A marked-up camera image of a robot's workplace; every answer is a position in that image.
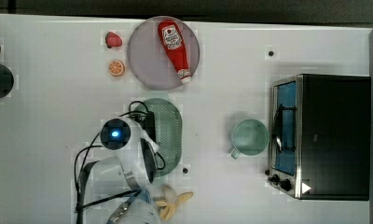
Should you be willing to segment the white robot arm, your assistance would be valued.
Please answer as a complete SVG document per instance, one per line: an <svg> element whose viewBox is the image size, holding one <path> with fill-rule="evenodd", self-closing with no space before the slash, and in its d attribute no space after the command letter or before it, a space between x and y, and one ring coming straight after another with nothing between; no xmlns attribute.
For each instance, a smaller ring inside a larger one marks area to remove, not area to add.
<svg viewBox="0 0 373 224"><path fill-rule="evenodd" d="M74 168L76 224L160 224L149 188L159 169L155 117L130 111L108 120L81 152L110 156Z"/></svg>

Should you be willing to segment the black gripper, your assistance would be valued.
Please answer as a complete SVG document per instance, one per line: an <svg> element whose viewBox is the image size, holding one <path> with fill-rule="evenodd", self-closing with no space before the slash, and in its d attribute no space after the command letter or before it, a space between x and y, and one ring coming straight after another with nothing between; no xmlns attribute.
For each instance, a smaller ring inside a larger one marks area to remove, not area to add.
<svg viewBox="0 0 373 224"><path fill-rule="evenodd" d="M153 112L147 112L144 120L142 121L142 128L146 131L150 139L153 142L156 142L155 115ZM155 172L157 171L154 147L145 139L141 139L141 144L147 178L148 181L152 183L155 177Z"/></svg>

